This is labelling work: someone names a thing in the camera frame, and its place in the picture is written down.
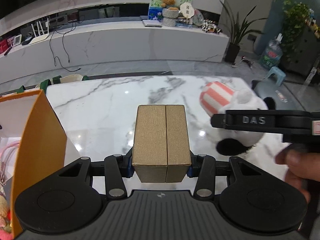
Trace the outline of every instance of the water bottle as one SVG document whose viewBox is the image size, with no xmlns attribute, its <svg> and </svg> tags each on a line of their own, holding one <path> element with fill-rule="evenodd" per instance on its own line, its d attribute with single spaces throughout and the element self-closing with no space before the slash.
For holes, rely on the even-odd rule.
<svg viewBox="0 0 320 240">
<path fill-rule="evenodd" d="M 282 37 L 280 33 L 276 39 L 271 40 L 260 58 L 259 63 L 267 70 L 270 70 L 272 67 L 277 67 L 280 63 L 283 55 L 282 49 L 280 48 Z"/>
</svg>

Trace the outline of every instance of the striped hat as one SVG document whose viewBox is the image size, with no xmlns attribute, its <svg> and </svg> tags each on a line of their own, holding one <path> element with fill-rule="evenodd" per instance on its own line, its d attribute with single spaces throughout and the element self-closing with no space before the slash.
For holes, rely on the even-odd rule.
<svg viewBox="0 0 320 240">
<path fill-rule="evenodd" d="M 219 109 L 228 105 L 234 90 L 220 82 L 207 84 L 200 95 L 200 104 L 207 114 L 212 117 Z"/>
</svg>

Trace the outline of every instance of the power outlet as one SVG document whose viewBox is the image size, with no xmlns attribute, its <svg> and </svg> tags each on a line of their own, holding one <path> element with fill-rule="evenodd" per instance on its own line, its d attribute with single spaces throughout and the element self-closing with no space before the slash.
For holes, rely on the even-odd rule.
<svg viewBox="0 0 320 240">
<path fill-rule="evenodd" d="M 256 35 L 252 35 L 252 34 L 249 34 L 249 35 L 248 35 L 248 40 L 249 40 L 249 41 L 256 41 L 256 39 L 257 39 L 257 36 L 256 36 Z"/>
</svg>

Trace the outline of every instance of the gray wall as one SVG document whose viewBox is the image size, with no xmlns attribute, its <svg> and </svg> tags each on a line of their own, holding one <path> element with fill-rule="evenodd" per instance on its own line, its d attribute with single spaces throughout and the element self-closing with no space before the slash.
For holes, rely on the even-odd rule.
<svg viewBox="0 0 320 240">
<path fill-rule="evenodd" d="M 272 2 L 269 19 L 267 20 L 263 32 L 264 35 L 261 36 L 259 40 L 256 41 L 255 53 L 262 54 L 266 48 L 268 42 L 277 36 L 282 29 L 283 24 L 283 1 L 284 0 L 274 0 Z M 292 0 L 296 2 L 302 2 L 309 5 L 315 11 L 315 17 L 317 22 L 320 22 L 320 0 Z"/>
<path fill-rule="evenodd" d="M 257 8 L 254 12 L 248 17 L 248 20 L 254 20 L 258 18 L 268 17 L 269 11 L 271 8 L 272 0 L 226 0 L 230 4 L 233 13 L 237 14 L 239 12 L 240 21 L 244 19 L 247 13 L 253 8 L 253 6 L 257 5 Z M 227 14 L 225 10 L 222 11 L 220 17 L 220 23 L 226 23 Z M 263 30 L 266 20 L 257 21 L 251 25 L 251 29 Z M 220 26 L 223 31 L 228 34 L 228 31 Z M 242 40 L 240 47 L 244 51 L 252 52 L 253 41 L 249 41 L 247 37 L 244 37 Z"/>
</svg>

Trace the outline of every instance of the white marble tabletop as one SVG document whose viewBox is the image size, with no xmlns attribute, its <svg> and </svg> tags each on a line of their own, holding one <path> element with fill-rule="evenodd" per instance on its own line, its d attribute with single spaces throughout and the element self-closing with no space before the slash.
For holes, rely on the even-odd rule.
<svg viewBox="0 0 320 240">
<path fill-rule="evenodd" d="M 177 104 L 186 109 L 190 149 L 194 154 L 208 154 L 219 161 L 228 157 L 215 149 L 220 141 L 216 128 L 201 108 L 199 96 L 209 82 L 220 81 L 235 90 L 248 87 L 240 78 L 204 76 L 139 76 L 98 79 L 48 87 L 47 98 L 66 134 L 81 156 L 102 161 L 106 156 L 126 154 L 133 145 L 137 107 L 145 104 Z M 265 134 L 241 157 L 283 179 L 286 168 L 274 163 L 274 156 L 288 144 L 282 136 Z M 124 179 L 128 194 L 132 189 L 189 189 L 196 178 L 187 176 L 181 183 L 141 183 L 136 174 Z M 227 186 L 225 177 L 216 179 L 216 194 Z M 95 177 L 93 187 L 105 193 L 104 178 Z"/>
</svg>

